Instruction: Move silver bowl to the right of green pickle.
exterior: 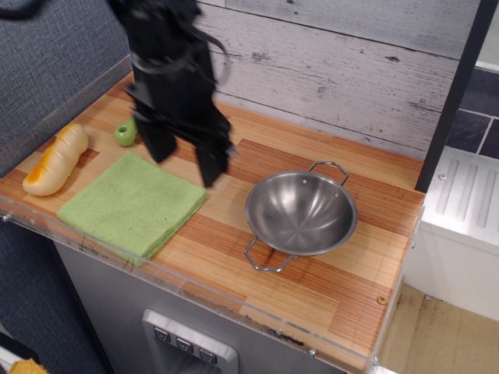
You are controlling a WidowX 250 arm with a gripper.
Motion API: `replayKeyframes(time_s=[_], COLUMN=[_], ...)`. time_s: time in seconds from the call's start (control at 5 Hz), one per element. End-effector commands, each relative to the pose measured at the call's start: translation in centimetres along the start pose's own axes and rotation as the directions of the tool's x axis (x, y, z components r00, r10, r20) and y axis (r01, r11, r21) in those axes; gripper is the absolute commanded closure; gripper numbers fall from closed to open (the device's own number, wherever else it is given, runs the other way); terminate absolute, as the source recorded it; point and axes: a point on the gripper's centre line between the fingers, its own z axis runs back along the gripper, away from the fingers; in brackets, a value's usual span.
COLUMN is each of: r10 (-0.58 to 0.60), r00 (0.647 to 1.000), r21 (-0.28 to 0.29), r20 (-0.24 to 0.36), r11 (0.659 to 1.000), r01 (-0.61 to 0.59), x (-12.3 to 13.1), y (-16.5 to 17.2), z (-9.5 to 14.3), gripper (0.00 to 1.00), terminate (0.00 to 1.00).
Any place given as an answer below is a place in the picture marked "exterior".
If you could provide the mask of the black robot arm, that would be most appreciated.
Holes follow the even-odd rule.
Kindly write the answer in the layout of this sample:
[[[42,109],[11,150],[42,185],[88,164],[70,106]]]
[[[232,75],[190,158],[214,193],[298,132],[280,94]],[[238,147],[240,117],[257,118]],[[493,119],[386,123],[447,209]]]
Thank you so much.
[[[128,37],[138,132],[161,163],[183,139],[196,148],[201,177],[210,187],[228,169],[231,125],[215,107],[216,79],[209,45],[217,39],[197,29],[195,1],[110,1]]]

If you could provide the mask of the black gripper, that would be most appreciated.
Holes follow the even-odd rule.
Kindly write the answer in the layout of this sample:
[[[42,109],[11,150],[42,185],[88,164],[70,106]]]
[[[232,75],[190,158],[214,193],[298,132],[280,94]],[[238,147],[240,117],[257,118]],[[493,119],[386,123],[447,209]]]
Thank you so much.
[[[208,45],[222,43],[194,26],[132,26],[126,33],[135,72],[127,92],[151,157],[160,164],[178,138],[188,141],[196,146],[203,185],[210,188],[227,171],[232,146],[231,126],[212,101],[216,79]]]

